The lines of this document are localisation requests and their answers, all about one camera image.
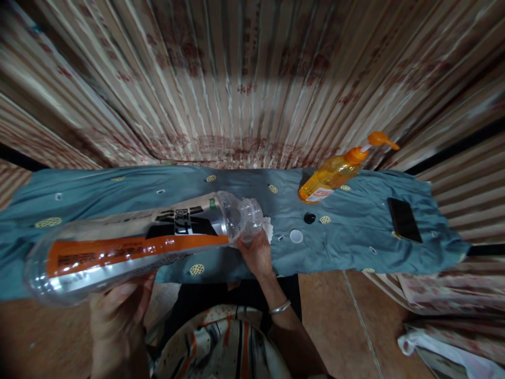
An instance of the tiled floor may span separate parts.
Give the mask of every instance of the tiled floor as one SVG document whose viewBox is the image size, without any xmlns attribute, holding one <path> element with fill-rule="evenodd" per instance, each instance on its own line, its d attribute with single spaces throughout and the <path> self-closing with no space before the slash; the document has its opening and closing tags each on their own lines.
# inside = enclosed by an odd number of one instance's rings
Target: tiled floor
<svg viewBox="0 0 505 379">
<path fill-rule="evenodd" d="M 158 288 L 162 312 L 173 285 Z M 304 324 L 328 370 L 341 379 L 432 379 L 417 357 L 402 355 L 396 338 L 407 311 L 361 273 L 300 275 Z M 156 311 L 148 319 L 157 319 Z M 55 309 L 32 300 L 0 304 L 0 372 L 15 378 L 86 378 L 91 363 L 87 304 Z"/>
</svg>

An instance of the blue cloth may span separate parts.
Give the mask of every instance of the blue cloth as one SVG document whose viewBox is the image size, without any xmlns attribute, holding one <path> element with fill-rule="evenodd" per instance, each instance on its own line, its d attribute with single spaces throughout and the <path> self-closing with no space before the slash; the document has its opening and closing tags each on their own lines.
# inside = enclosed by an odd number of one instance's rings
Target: blue cloth
<svg viewBox="0 0 505 379">
<path fill-rule="evenodd" d="M 321 203 L 308 205 L 298 199 L 297 191 L 307 178 L 302 179 L 302 175 L 312 172 L 301 168 L 218 170 L 197 166 L 36 172 L 0 213 L 0 300 L 28 296 L 22 283 L 23 259 L 35 242 L 52 229 L 36 228 L 37 222 L 60 217 L 67 223 L 166 207 L 218 190 L 239 198 L 256 198 L 264 215 L 271 217 L 272 260 L 279 275 L 366 268 L 376 273 L 428 274 L 457 264 L 467 254 L 470 244 L 449 230 L 428 183 L 395 171 L 362 170 L 347 183 L 349 191 L 339 189 Z M 216 175 L 216 180 L 207 182 L 209 175 Z M 278 192 L 273 193 L 269 185 Z M 388 197 L 411 204 L 422 244 L 392 235 Z M 304 222 L 306 212 L 316 215 L 311 225 Z M 322 216 L 329 216 L 331 222 L 322 224 Z M 301 243 L 289 239 L 292 229 L 303 233 Z M 190 274 L 195 264 L 204 265 L 203 274 Z M 240 252 L 222 248 L 164 266 L 156 280 L 210 283 L 251 277 Z"/>
</svg>

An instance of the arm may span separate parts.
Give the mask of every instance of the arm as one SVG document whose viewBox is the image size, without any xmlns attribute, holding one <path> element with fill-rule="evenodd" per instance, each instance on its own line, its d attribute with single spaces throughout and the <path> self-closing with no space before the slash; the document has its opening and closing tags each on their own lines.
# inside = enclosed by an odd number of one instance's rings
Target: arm
<svg viewBox="0 0 505 379">
<path fill-rule="evenodd" d="M 247 267 L 258 280 L 270 309 L 283 305 L 287 298 L 280 288 L 272 269 L 270 244 L 265 232 L 259 233 L 250 248 L 242 241 L 238 247 Z M 270 337 L 294 378 L 306 378 L 309 375 L 327 374 L 326 367 L 314 343 L 291 307 L 272 316 L 274 323 Z"/>
<path fill-rule="evenodd" d="M 155 275 L 92 297 L 92 379 L 149 378 L 143 323 Z"/>
</svg>

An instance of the orange pump dispenser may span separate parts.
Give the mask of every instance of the orange pump dispenser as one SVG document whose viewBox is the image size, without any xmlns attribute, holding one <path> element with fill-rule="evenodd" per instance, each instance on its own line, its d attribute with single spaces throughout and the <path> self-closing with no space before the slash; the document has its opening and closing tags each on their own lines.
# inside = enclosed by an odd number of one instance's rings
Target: orange pump dispenser
<svg viewBox="0 0 505 379">
<path fill-rule="evenodd" d="M 327 198 L 346 181 L 356 176 L 361 168 L 361 162 L 368 156 L 368 149 L 384 143 L 395 150 L 400 148 L 383 132 L 373 132 L 368 136 L 368 144 L 363 147 L 355 147 L 344 155 L 327 159 L 300 188 L 298 197 L 307 204 L 317 204 Z"/>
</svg>

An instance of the smartphone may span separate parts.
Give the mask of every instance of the smartphone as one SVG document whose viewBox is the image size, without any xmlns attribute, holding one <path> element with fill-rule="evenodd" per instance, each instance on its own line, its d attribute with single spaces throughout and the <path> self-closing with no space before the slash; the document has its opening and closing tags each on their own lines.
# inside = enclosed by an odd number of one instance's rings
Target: smartphone
<svg viewBox="0 0 505 379">
<path fill-rule="evenodd" d="M 388 205 L 396 234 L 407 240 L 422 243 L 421 234 L 417 228 L 416 219 L 414 218 L 410 204 L 389 197 Z"/>
</svg>

